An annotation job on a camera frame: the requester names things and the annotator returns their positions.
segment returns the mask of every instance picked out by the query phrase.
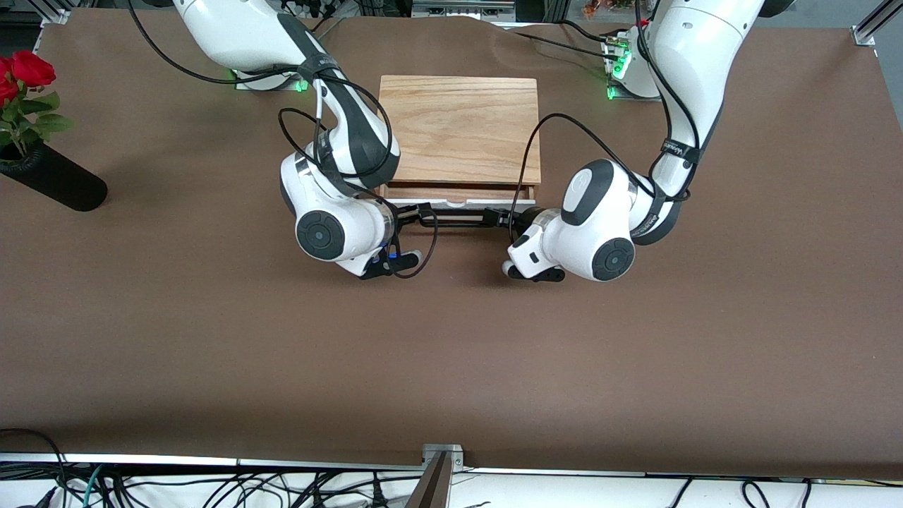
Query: wire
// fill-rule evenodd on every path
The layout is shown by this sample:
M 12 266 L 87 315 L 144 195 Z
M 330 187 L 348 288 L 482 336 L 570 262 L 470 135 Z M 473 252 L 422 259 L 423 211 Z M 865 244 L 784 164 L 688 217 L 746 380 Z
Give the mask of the wire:
M 756 492 L 759 493 L 759 498 L 761 498 L 762 503 L 765 504 L 765 508 L 771 508 L 771 505 L 768 504 L 768 498 L 765 497 L 765 493 L 762 492 L 762 489 L 759 488 L 759 486 L 756 484 L 756 482 L 753 482 L 753 481 L 751 481 L 751 480 L 747 480 L 747 481 L 743 482 L 743 485 L 740 486 L 740 492 L 743 494 L 743 501 L 746 502 L 747 506 L 749 506 L 749 508 L 758 508 L 758 507 L 757 507 L 755 504 L 753 504 L 752 501 L 749 499 L 749 495 L 746 494 L 746 487 L 748 487 L 748 486 L 750 486 L 750 485 L 752 485 L 753 488 L 756 489 Z
M 887 482 L 879 482 L 878 480 L 862 480 L 862 481 L 867 484 L 881 485 L 882 487 L 897 487 L 897 488 L 903 487 L 903 484 L 889 484 Z
M 317 24 L 315 24 L 313 26 L 313 28 L 311 29 L 311 33 L 316 32 L 317 29 L 320 28 L 320 25 L 326 23 L 326 20 L 328 20 L 328 19 L 330 19 L 330 16 L 323 16 L 323 19 L 321 19 L 319 22 L 317 22 Z
M 279 110 L 279 113 L 278 113 L 278 115 L 277 115 L 278 118 L 279 118 L 279 128 L 282 129 L 282 131 L 283 131 L 283 136 L 285 136 L 285 139 L 288 141 L 289 145 L 291 145 L 292 148 L 294 148 L 294 151 L 297 152 L 298 155 L 304 157 L 304 158 L 307 160 L 307 162 L 309 162 L 309 163 L 315 165 L 315 166 L 317 167 L 317 169 L 321 169 L 321 168 L 320 168 L 320 163 L 317 162 L 317 161 L 315 161 L 315 160 L 313 159 L 313 157 L 311 157 L 310 155 L 307 155 L 307 152 L 305 152 L 304 149 L 301 148 L 301 146 L 299 146 L 299 145 L 295 142 L 294 138 L 292 137 L 292 134 L 289 133 L 288 127 L 285 126 L 285 119 L 284 119 L 285 113 L 295 113 L 295 114 L 297 114 L 297 115 L 301 115 L 302 117 L 305 117 L 305 118 L 309 119 L 309 120 L 310 120 L 311 122 L 313 122 L 314 124 L 319 124 L 319 122 L 317 122 L 317 119 L 314 118 L 312 115 L 310 115 L 310 114 L 308 114 L 308 113 L 305 113 L 305 112 L 301 111 L 301 110 L 298 109 L 298 108 L 282 108 L 282 109 Z M 324 126 L 322 126 L 322 125 L 320 125 L 320 128 L 321 128 L 322 130 L 326 130 L 326 127 L 324 127 Z
M 60 452 L 60 448 L 57 447 L 56 443 L 53 442 L 53 439 L 50 439 L 50 437 L 43 432 L 40 432 L 38 430 L 31 430 L 30 428 L 0 428 L 0 434 L 25 434 L 28 436 L 39 437 L 42 441 L 44 441 L 51 447 L 53 454 L 57 459 L 57 466 L 60 469 L 60 477 L 56 479 L 56 482 L 62 487 L 62 506 L 68 506 L 67 495 L 69 489 L 66 486 L 66 484 L 68 483 L 66 479 L 66 467 L 63 464 L 63 454 L 62 452 Z
M 294 17 L 298 17 L 298 14 L 296 14 L 295 11 L 292 10 L 292 7 L 289 7 L 289 6 L 288 6 L 288 1 L 287 1 L 287 0 L 283 0 L 283 2 L 282 2 L 282 9 L 283 9 L 284 11 L 287 11 L 288 14 L 291 14 L 291 15 L 294 16 Z
M 805 494 L 803 494 L 803 501 L 800 503 L 800 508 L 806 508 L 806 506 L 809 504 L 809 495 L 812 493 L 812 481 L 806 478 L 805 480 L 803 480 L 803 482 L 805 483 Z M 743 482 L 743 485 L 740 486 L 740 493 L 743 494 L 743 501 L 746 502 L 746 505 L 749 508 L 758 508 L 755 504 L 752 503 L 749 495 L 746 492 L 746 488 L 750 485 L 752 485 L 752 487 L 756 489 L 756 492 L 759 494 L 759 498 L 761 498 L 762 503 L 765 504 L 765 508 L 771 508 L 771 505 L 768 504 L 768 498 L 765 497 L 765 493 L 763 493 L 762 489 L 759 488 L 756 482 L 752 480 L 747 480 Z
M 317 36 L 317 40 L 318 40 L 318 41 L 322 41 L 322 40 L 323 40 L 323 37 L 326 37 L 326 34 L 327 34 L 327 33 L 332 32 L 332 29 L 333 29 L 333 28 L 339 26 L 339 24 L 341 24 L 341 22 L 343 22 L 343 21 L 345 21 L 345 20 L 347 20 L 347 19 L 348 19 L 348 18 L 344 18 L 344 17 L 343 17 L 343 18 L 339 18 L 338 20 L 336 20 L 335 23 L 333 23 L 333 24 L 329 25 L 328 27 L 326 27 L 326 30 L 324 30 L 323 33 L 321 33 L 320 35 Z
M 393 143 L 392 143 L 392 140 L 393 140 L 393 138 L 392 138 L 392 122 L 389 121 L 389 115 L 388 115 L 388 113 L 386 113 L 386 110 L 383 108 L 383 105 L 379 103 L 379 100 L 378 100 L 372 93 L 370 93 L 369 90 L 367 90 L 367 89 L 365 89 L 364 87 L 358 85 L 357 83 L 355 83 L 355 82 L 353 82 L 353 81 L 350 81 L 350 80 L 344 80 L 344 79 L 338 78 L 338 77 L 336 77 L 336 76 L 317 75 L 317 77 L 319 77 L 321 80 L 324 80 L 324 81 L 327 81 L 327 82 L 330 82 L 330 83 L 338 83 L 338 84 L 340 84 L 340 85 L 345 85 L 345 86 L 347 86 L 347 87 L 352 87 L 352 88 L 353 88 L 354 90 L 356 90 L 357 92 L 360 92 L 361 94 L 363 94 L 364 97 L 366 97 L 367 99 L 370 99 L 370 101 L 373 102 L 373 105 L 377 107 L 377 111 L 379 111 L 379 114 L 382 115 L 382 117 L 383 117 L 383 118 L 382 118 L 382 119 L 383 119 L 383 122 L 386 123 L 386 139 L 387 139 L 387 146 L 386 146 L 386 151 L 383 152 L 383 156 L 382 156 L 381 159 L 379 159 L 379 162 L 376 163 L 373 167 L 368 168 L 368 169 L 365 169 L 364 171 L 359 171 L 359 172 L 357 172 L 357 173 L 342 173 L 342 172 L 339 172 L 339 174 L 340 174 L 341 176 L 346 177 L 346 178 L 360 178 L 360 177 L 362 177 L 362 176 L 368 176 L 368 175 L 370 175 L 370 174 L 376 173 L 377 171 L 379 171 L 380 169 L 382 169 L 383 165 L 386 163 L 386 161 L 388 160 L 389 156 L 392 155 L 392 146 L 393 146 Z
M 696 127 L 696 122 L 693 120 L 693 115 L 690 114 L 689 108 L 687 108 L 687 106 L 680 99 L 680 97 L 678 97 L 678 95 L 675 93 L 674 89 L 671 88 L 671 85 L 668 84 L 668 81 L 665 79 L 665 75 L 662 74 L 662 71 L 658 68 L 658 65 L 656 64 L 655 60 L 652 58 L 652 53 L 649 52 L 649 46 L 648 46 L 648 43 L 646 40 L 646 32 L 643 30 L 643 26 L 642 26 L 643 15 L 639 12 L 639 2 L 634 3 L 634 14 L 636 15 L 636 18 L 637 18 L 637 46 L 639 48 L 639 54 L 644 59 L 646 59 L 646 62 L 648 62 L 648 64 L 649 64 L 649 68 L 652 69 L 652 71 L 656 74 L 656 77 L 658 77 L 658 80 L 662 83 L 662 86 L 665 87 L 665 90 L 668 92 L 668 94 L 671 95 L 671 98 L 674 99 L 674 102 L 677 104 L 677 106 L 684 112 L 684 115 L 686 115 L 686 121 L 690 124 L 690 128 L 693 130 L 694 148 L 700 148 L 702 139 L 700 139 L 700 137 L 699 137 L 699 129 Z M 662 97 L 662 104 L 665 105 L 665 114 L 666 114 L 666 116 L 668 116 L 667 101 L 665 100 L 664 97 Z M 670 116 L 668 116 L 668 135 L 669 136 L 671 135 Z M 656 159 L 656 161 L 654 163 L 652 163 L 653 167 L 655 167 L 655 165 L 658 163 L 658 161 L 661 159 L 662 156 L 664 156 L 664 152 L 662 153 L 662 155 L 660 155 Z M 684 195 L 684 194 L 689 190 L 690 183 L 693 181 L 693 178 L 696 176 L 696 166 L 697 166 L 696 164 L 690 165 L 690 168 L 689 168 L 690 172 L 686 176 L 684 185 L 682 185 L 680 191 L 677 194 L 675 194 L 675 197 L 678 199 L 677 200 L 671 199 L 669 201 L 685 201 L 686 198 L 689 197 L 688 195 Z
M 515 211 L 515 207 L 517 206 L 517 198 L 520 196 L 520 191 L 524 186 L 524 172 L 526 171 L 526 159 L 530 154 L 530 146 L 533 144 L 533 140 L 536 137 L 536 133 L 539 132 L 539 128 L 542 127 L 545 122 L 551 120 L 552 118 L 563 118 L 563 119 L 571 122 L 575 126 L 579 127 L 583 132 L 585 132 L 587 134 L 587 136 L 591 137 L 592 140 L 595 141 L 597 145 L 601 146 L 601 148 L 603 150 L 605 150 L 605 152 L 608 153 L 608 155 L 610 155 L 611 158 L 614 159 L 614 161 L 619 166 L 621 166 L 621 168 L 624 169 L 624 171 L 627 173 L 627 178 L 634 185 L 636 185 L 637 188 L 642 189 L 650 197 L 655 195 L 652 191 L 647 189 L 646 186 L 642 182 L 639 181 L 639 178 L 637 178 L 637 176 L 628 169 L 627 165 L 624 164 L 624 161 L 622 161 L 620 159 L 620 157 L 618 157 L 618 155 L 615 154 L 614 151 L 608 145 L 605 144 L 604 141 L 599 139 L 599 137 L 596 136 L 595 133 L 593 133 L 588 127 L 586 127 L 579 120 L 577 120 L 574 117 L 571 117 L 570 115 L 565 115 L 564 113 L 552 113 L 552 114 L 546 115 L 542 120 L 539 120 L 538 124 L 536 124 L 536 127 L 534 127 L 533 132 L 530 133 L 529 140 L 527 140 L 527 142 L 526 142 L 526 149 L 524 150 L 524 160 L 520 165 L 520 175 L 517 177 L 517 188 L 514 191 L 514 200 L 511 201 L 510 218 L 508 220 L 508 238 L 511 240 L 512 243 L 515 240 L 514 239 L 514 211 Z
M 293 67 L 293 66 L 275 67 L 270 71 L 263 71 L 263 72 L 257 74 L 256 76 L 252 76 L 250 78 L 241 78 L 238 80 L 220 80 L 217 78 L 211 78 L 210 76 L 204 76 L 203 74 L 199 74 L 195 71 L 192 71 L 190 69 L 182 67 L 179 63 L 177 63 L 170 57 L 166 56 L 166 53 L 164 53 L 163 50 L 161 50 L 154 43 L 154 41 L 151 39 L 151 36 L 148 35 L 147 31 L 144 29 L 144 26 L 141 24 L 141 20 L 138 19 L 138 15 L 135 13 L 135 6 L 132 5 L 132 0 L 126 0 L 126 5 L 128 6 L 128 13 L 132 16 L 132 21 L 135 22 L 135 26 L 138 28 L 138 32 L 141 33 L 141 36 L 144 37 L 144 40 L 147 42 L 147 44 L 149 46 L 151 46 L 151 49 L 153 49 L 154 52 L 156 52 L 160 56 L 160 58 L 162 58 L 166 63 L 169 63 L 170 65 L 172 65 L 174 68 L 178 69 L 179 71 L 182 71 L 185 74 L 188 74 L 189 76 L 196 78 L 198 80 L 207 81 L 208 83 L 213 83 L 213 84 L 217 84 L 217 85 L 240 85 L 242 83 L 251 83 L 254 81 L 259 81 L 264 78 L 272 78 L 273 76 L 285 74 L 286 72 L 295 72 L 297 69 L 296 67 Z
M 583 48 L 578 48 L 577 46 L 571 46 L 570 44 L 565 44 L 563 42 L 552 41 L 550 39 L 544 39 L 542 37 L 536 37 L 535 35 L 530 35 L 529 33 L 520 33 L 520 32 L 513 32 L 513 33 L 516 35 L 520 35 L 521 37 L 526 37 L 527 39 L 533 39 L 535 41 L 545 42 L 546 44 L 560 46 L 562 48 L 566 48 L 566 49 L 573 50 L 576 52 L 591 54 L 592 56 L 598 56 L 599 58 L 604 58 L 605 60 L 617 60 L 618 59 L 618 57 L 615 55 L 602 54 L 600 52 L 591 52 L 590 50 L 584 50 Z
M 94 482 L 98 479 L 98 474 L 100 473 L 100 469 L 103 468 L 103 464 L 94 468 L 94 473 L 91 473 L 91 477 L 88 479 L 88 486 L 85 487 L 85 498 L 81 500 L 81 508 L 88 508 L 88 499 L 91 497 L 91 487 L 94 486 Z
M 684 485 L 681 486 L 679 491 L 677 491 L 677 496 L 675 497 L 674 502 L 671 503 L 671 508 L 677 508 L 677 505 L 680 503 L 681 498 L 684 497 L 684 493 L 686 492 L 687 487 L 689 487 L 692 482 L 693 482 L 692 476 L 690 476 L 689 478 L 686 479 L 686 482 L 684 482 Z
M 317 476 L 313 479 L 313 481 L 307 485 L 307 488 L 301 492 L 297 498 L 295 498 L 294 503 L 289 508 L 300 508 L 302 504 L 306 503 L 307 500 L 311 497 L 314 488 L 319 488 L 321 485 L 326 484 L 332 478 L 338 476 L 338 473 L 327 473 L 323 476 L 323 479 L 320 479 L 320 473 L 317 473 Z
M 394 478 L 383 478 L 383 479 L 379 480 L 379 482 L 385 484 L 385 483 L 388 483 L 388 482 L 401 482 L 401 481 L 404 481 L 404 480 L 419 480 L 420 478 L 421 478 L 421 476 L 397 476 L 397 477 L 394 477 Z M 338 491 L 336 491 L 336 492 L 334 492 L 334 493 L 332 493 L 332 494 L 330 494 L 330 495 L 325 496 L 325 497 L 323 498 L 322 501 L 320 501 L 319 503 L 314 503 L 314 504 L 312 504 L 312 505 L 310 506 L 310 508 L 322 508 L 322 506 L 323 506 L 327 501 L 329 501 L 331 498 L 333 498 L 333 497 L 335 497 L 335 496 L 337 496 L 337 495 L 347 494 L 347 493 L 350 493 L 351 491 L 358 490 L 360 487 L 365 487 L 365 486 L 367 486 L 367 485 L 372 485 L 372 484 L 373 484 L 373 480 L 369 480 L 369 481 L 366 481 L 366 482 L 361 482 L 361 483 L 359 483 L 359 484 L 354 484 L 354 485 L 345 487 L 345 488 L 340 489 L 340 490 L 338 490 Z
M 433 242 L 430 243 L 430 250 L 426 253 L 426 257 L 424 257 L 424 260 L 421 261 L 420 266 L 417 267 L 413 272 L 411 272 L 409 274 L 401 274 L 401 273 L 396 272 L 395 269 L 392 268 L 392 263 L 389 262 L 389 269 L 392 270 L 392 275 L 394 275 L 398 278 L 407 279 L 407 278 L 416 277 L 417 274 L 424 271 L 424 268 L 426 268 L 426 264 L 429 263 L 430 259 L 433 257 L 433 251 L 436 250 L 436 241 L 439 239 L 439 215 L 432 208 L 427 209 L 427 211 L 430 213 L 430 215 L 433 216 Z M 395 236 L 393 236 L 393 243 L 396 248 L 396 255 L 401 256 L 401 243 L 398 240 L 397 234 Z
M 284 507 L 285 507 L 285 502 L 283 501 L 282 496 L 279 495 L 279 494 L 277 494 L 277 493 L 275 493 L 275 492 L 273 492 L 273 491 L 271 491 L 271 490 L 267 490 L 267 489 L 264 488 L 265 485 L 269 484 L 270 482 L 272 482 L 273 480 L 275 480 L 275 479 L 276 479 L 277 477 L 279 477 L 279 476 L 282 476 L 282 473 L 277 473 L 277 474 L 275 474 L 275 475 L 270 476 L 270 477 L 267 478 L 266 480 L 261 480 L 261 482 L 260 482 L 259 484 L 255 485 L 255 486 L 253 486 L 253 487 L 251 487 L 250 489 L 247 489 L 247 490 L 245 489 L 244 486 L 242 486 L 242 488 L 241 488 L 242 493 L 241 493 L 241 495 L 238 497 L 238 500 L 236 501 L 235 507 L 234 507 L 234 508 L 238 508 L 238 506 L 239 506 L 240 504 L 245 504 L 245 505 L 247 505 L 247 498 L 250 497 L 251 494 L 253 494 L 255 491 L 261 491 L 261 492 L 265 492 L 265 493 L 267 493 L 267 494 L 271 494 L 271 495 L 276 496 L 277 498 L 279 498 L 279 507 L 280 507 L 280 508 L 284 508 Z
M 589 33 L 586 30 L 583 30 L 582 26 L 578 25 L 577 23 L 575 23 L 571 20 L 567 20 L 567 19 L 564 19 L 562 21 L 556 21 L 555 24 L 566 24 L 566 25 L 572 27 L 577 32 L 580 32 L 580 35 L 582 35 L 583 37 L 586 37 L 587 39 L 590 39 L 591 41 L 595 41 L 595 42 L 605 42 L 606 35 L 614 35 L 615 33 L 620 32 L 620 29 L 616 29 L 613 32 L 609 32 L 609 33 L 606 33 L 603 35 L 593 35 L 592 33 Z

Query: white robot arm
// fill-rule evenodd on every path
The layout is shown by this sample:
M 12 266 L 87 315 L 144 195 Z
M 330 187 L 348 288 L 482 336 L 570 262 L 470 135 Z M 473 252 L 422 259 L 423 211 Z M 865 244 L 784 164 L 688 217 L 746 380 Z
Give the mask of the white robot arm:
M 587 164 L 568 185 L 562 209 L 537 215 L 508 248 L 506 274 L 529 279 L 561 267 L 589 280 L 612 280 L 630 268 L 634 244 L 654 243 L 674 228 L 721 114 L 728 72 L 763 3 L 659 0 L 659 14 L 644 29 L 647 47 L 639 29 L 631 29 L 633 61 L 614 79 L 634 95 L 660 95 L 668 120 L 651 178 L 630 178 L 609 160 Z
M 211 60 L 248 75 L 267 67 L 296 66 L 317 94 L 317 118 L 321 103 L 335 114 L 335 128 L 319 134 L 303 153 L 283 160 L 282 194 L 295 215 L 295 237 L 304 252 L 363 276 L 396 230 L 395 217 L 385 205 L 354 199 L 362 189 L 373 189 L 395 175 L 398 143 L 386 124 L 317 38 L 266 0 L 173 3 Z

